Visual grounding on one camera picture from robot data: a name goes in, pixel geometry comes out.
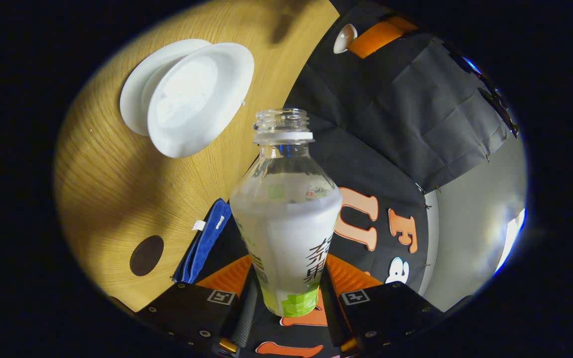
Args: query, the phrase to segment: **bottle neck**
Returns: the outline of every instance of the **bottle neck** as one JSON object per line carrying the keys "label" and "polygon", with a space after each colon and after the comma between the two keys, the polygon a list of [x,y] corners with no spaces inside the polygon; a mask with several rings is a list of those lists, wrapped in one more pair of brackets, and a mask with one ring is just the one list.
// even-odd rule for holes
{"label": "bottle neck", "polygon": [[261,145],[260,156],[266,159],[310,157],[308,143]]}

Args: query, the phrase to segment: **white tag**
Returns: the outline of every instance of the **white tag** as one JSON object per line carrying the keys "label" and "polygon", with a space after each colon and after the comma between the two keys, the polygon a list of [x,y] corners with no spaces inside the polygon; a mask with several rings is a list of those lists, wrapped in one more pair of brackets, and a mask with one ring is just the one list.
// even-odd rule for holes
{"label": "white tag", "polygon": [[195,222],[193,224],[193,228],[191,229],[193,230],[200,230],[202,231],[205,228],[205,224],[207,224],[206,222],[202,221],[202,220],[198,220],[197,222]]}
{"label": "white tag", "polygon": [[222,215],[220,216],[220,221],[218,222],[218,225],[216,225],[216,230],[218,230],[218,228],[220,227],[220,224],[222,224],[222,221],[225,220],[225,217],[223,217]]}

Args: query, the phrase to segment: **orange letter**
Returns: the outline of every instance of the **orange letter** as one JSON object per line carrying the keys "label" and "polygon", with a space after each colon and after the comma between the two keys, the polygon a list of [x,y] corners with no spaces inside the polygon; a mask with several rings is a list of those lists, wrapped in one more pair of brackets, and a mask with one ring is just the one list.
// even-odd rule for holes
{"label": "orange letter", "polygon": [[400,233],[399,242],[403,245],[410,245],[408,251],[411,254],[417,252],[417,240],[419,238],[416,235],[413,217],[400,217],[395,214],[393,209],[388,209],[388,224],[392,236]]}
{"label": "orange letter", "polygon": [[323,348],[323,345],[318,345],[311,348],[294,348],[280,346],[273,342],[264,342],[255,349],[255,352],[260,354],[278,354],[280,356],[310,358],[320,353]]}
{"label": "orange letter", "polygon": [[[376,197],[364,196],[348,188],[339,188],[339,190],[342,193],[342,207],[350,206],[353,209],[368,214],[372,221],[377,220],[380,207]],[[363,243],[368,247],[369,251],[375,250],[375,246],[377,245],[377,229],[371,227],[366,231],[346,224],[346,222],[342,220],[341,211],[339,213],[339,220],[337,220],[335,224],[335,233],[348,240]]]}
{"label": "orange letter", "polygon": [[318,290],[318,304],[315,305],[314,310],[302,317],[282,317],[280,319],[280,325],[282,326],[288,327],[294,324],[300,324],[301,326],[328,326],[320,290]]}

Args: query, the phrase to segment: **white plate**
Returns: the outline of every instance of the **white plate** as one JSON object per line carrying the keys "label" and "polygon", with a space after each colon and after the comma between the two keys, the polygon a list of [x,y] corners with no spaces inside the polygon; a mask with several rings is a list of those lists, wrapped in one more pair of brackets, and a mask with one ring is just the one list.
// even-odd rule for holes
{"label": "white plate", "polygon": [[141,136],[149,135],[147,131],[147,109],[143,108],[143,90],[152,75],[163,66],[173,65],[191,52],[209,45],[211,43],[202,39],[177,41],[160,48],[136,66],[123,85],[118,103],[123,122],[127,124],[129,129],[141,134]]}
{"label": "white plate", "polygon": [[207,147],[236,115],[253,77],[253,55],[237,43],[196,50],[166,72],[150,100],[147,126],[172,158]]}

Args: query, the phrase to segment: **clear plastic bottle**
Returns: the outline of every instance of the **clear plastic bottle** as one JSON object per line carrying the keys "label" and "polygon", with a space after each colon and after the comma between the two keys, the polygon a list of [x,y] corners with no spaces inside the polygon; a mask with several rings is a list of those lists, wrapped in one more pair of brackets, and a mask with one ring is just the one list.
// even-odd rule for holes
{"label": "clear plastic bottle", "polygon": [[264,304],[281,317],[312,311],[342,195],[311,158],[306,112],[256,115],[260,155],[230,198]]}

